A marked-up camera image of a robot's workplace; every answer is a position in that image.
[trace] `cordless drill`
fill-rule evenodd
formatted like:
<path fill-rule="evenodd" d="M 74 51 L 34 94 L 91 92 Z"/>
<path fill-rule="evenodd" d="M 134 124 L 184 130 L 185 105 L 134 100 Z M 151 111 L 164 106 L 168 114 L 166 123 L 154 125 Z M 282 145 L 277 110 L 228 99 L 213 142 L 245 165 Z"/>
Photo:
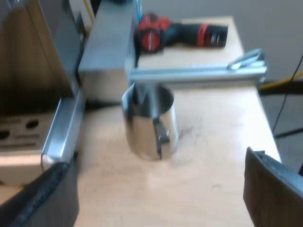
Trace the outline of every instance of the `cordless drill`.
<path fill-rule="evenodd" d="M 157 52 L 177 42 L 193 46 L 224 47 L 228 27 L 209 24 L 172 23 L 153 13 L 143 15 L 138 25 L 138 40 L 146 52 Z"/>

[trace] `wooden table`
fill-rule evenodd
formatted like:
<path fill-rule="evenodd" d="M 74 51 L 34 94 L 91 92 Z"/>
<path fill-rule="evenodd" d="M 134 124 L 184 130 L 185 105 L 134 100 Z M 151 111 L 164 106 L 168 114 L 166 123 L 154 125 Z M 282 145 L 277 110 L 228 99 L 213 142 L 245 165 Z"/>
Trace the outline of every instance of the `wooden table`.
<path fill-rule="evenodd" d="M 214 54 L 168 48 L 142 57 L 139 67 L 148 62 L 151 68 L 164 67 L 163 61 L 168 67 L 227 63 L 242 55 L 232 18 L 212 21 L 230 26 L 224 49 Z M 256 88 L 178 90 L 174 95 L 180 140 L 177 154 L 167 161 L 143 161 L 130 151 L 121 107 L 86 114 L 75 226 L 253 226 L 242 198 L 246 148 L 265 150 L 280 161 Z M 0 202 L 18 190 L 0 187 Z"/>

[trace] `black cable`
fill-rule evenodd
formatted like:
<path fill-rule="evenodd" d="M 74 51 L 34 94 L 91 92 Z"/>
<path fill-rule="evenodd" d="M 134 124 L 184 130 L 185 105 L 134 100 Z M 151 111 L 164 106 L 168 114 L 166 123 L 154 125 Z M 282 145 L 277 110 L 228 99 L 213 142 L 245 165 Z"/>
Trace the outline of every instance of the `black cable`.
<path fill-rule="evenodd" d="M 291 77 L 289 83 L 293 81 L 294 76 L 296 75 L 297 71 L 298 71 L 299 68 L 300 68 L 300 65 L 301 65 L 301 63 L 302 63 L 302 60 L 303 60 L 303 54 L 302 54 L 302 56 L 301 56 L 301 59 L 300 59 L 300 61 L 299 61 L 299 64 L 298 64 L 297 68 L 295 69 L 294 74 L 293 74 L 293 76 Z M 283 100 L 281 109 L 280 109 L 280 111 L 279 111 L 278 117 L 276 118 L 276 122 L 275 122 L 274 127 L 273 127 L 273 133 L 275 132 L 276 125 L 278 124 L 279 118 L 280 118 L 281 113 L 282 113 L 282 110 L 283 110 L 283 108 L 284 108 L 284 105 L 285 105 L 285 102 L 286 102 L 286 99 L 287 99 L 287 95 L 288 95 L 288 93 L 286 93 L 285 96 L 284 96 L 284 100 Z"/>
<path fill-rule="evenodd" d="M 303 132 L 303 128 L 294 129 L 294 130 L 279 133 L 279 134 L 275 135 L 274 138 L 275 139 L 284 138 L 284 137 L 293 136 L 295 134 L 302 133 L 302 132 Z"/>

